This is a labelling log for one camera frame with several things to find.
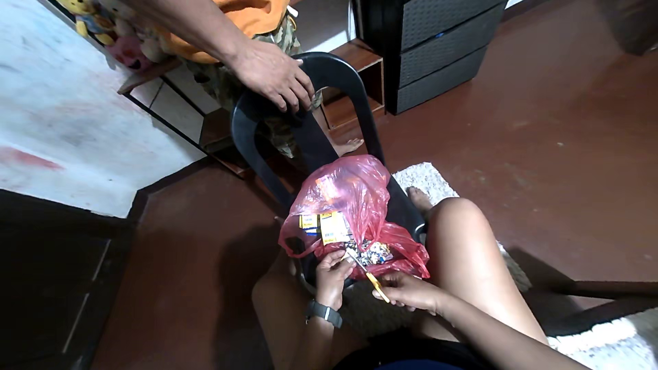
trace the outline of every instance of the chair backrest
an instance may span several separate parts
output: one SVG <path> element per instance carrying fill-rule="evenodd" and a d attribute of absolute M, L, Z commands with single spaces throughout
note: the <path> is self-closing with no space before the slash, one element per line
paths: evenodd
<path fill-rule="evenodd" d="M 386 165 L 366 90 L 357 71 L 343 59 L 329 53 L 304 53 L 293 58 L 304 62 L 301 69 L 311 79 L 315 90 L 325 87 L 337 88 L 352 100 L 368 153 Z M 309 172 L 333 162 L 338 155 L 310 112 L 300 110 L 296 115 L 281 113 L 269 100 L 250 90 L 240 96 L 231 116 L 233 141 L 274 197 L 281 204 L 290 207 L 296 195 L 286 190 L 281 180 L 259 154 L 255 144 L 256 126 L 263 117 L 271 116 L 282 116 L 290 123 L 291 131 Z"/>

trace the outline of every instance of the brown floor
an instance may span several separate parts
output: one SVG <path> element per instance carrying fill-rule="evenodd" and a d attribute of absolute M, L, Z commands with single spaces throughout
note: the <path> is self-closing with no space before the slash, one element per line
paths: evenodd
<path fill-rule="evenodd" d="M 658 280 L 657 96 L 658 53 L 625 55 L 592 0 L 551 0 L 380 137 L 389 170 L 432 162 L 519 259 Z M 249 291 L 278 251 L 273 215 L 219 166 L 152 196 L 93 368 L 265 368 Z"/>

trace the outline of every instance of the plush toy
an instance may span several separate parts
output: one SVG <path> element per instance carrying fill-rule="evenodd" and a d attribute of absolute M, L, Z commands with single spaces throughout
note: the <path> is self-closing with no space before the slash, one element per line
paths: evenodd
<path fill-rule="evenodd" d="M 141 53 L 150 61 L 159 63 L 169 55 L 161 48 L 159 35 L 152 23 L 140 17 L 136 11 L 119 0 L 99 0 L 103 8 L 114 18 L 114 29 L 120 37 L 137 36 L 141 40 Z"/>
<path fill-rule="evenodd" d="M 136 36 L 123 36 L 116 39 L 112 46 L 106 49 L 119 63 L 135 72 L 149 68 L 153 63 L 144 56 L 140 49 L 141 42 Z"/>
<path fill-rule="evenodd" d="M 87 37 L 91 32 L 104 45 L 114 44 L 114 39 L 108 35 L 114 30 L 114 24 L 99 13 L 92 0 L 57 0 L 57 2 L 76 16 L 76 31 L 82 37 Z"/>

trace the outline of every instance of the orange shirt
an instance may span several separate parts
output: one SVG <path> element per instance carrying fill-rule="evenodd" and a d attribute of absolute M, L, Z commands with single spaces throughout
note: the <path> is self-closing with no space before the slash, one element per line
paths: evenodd
<path fill-rule="evenodd" d="M 290 0 L 213 0 L 222 12 L 248 37 L 273 31 L 286 13 Z M 188 44 L 169 31 L 158 29 L 169 51 L 197 63 L 217 63 L 217 59 Z"/>

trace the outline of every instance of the black storage drawer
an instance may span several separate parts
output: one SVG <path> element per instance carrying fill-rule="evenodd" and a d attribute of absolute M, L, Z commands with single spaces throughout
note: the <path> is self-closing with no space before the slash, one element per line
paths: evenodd
<path fill-rule="evenodd" d="M 505 3 L 466 21 L 400 57 L 399 86 L 407 85 L 485 46 L 493 38 Z"/>
<path fill-rule="evenodd" d="M 478 15 L 500 0 L 411 0 L 404 4 L 400 50 Z"/>
<path fill-rule="evenodd" d="M 406 111 L 475 77 L 486 49 L 486 47 L 482 47 L 398 90 L 397 105 L 392 108 L 393 112 L 398 114 Z"/>

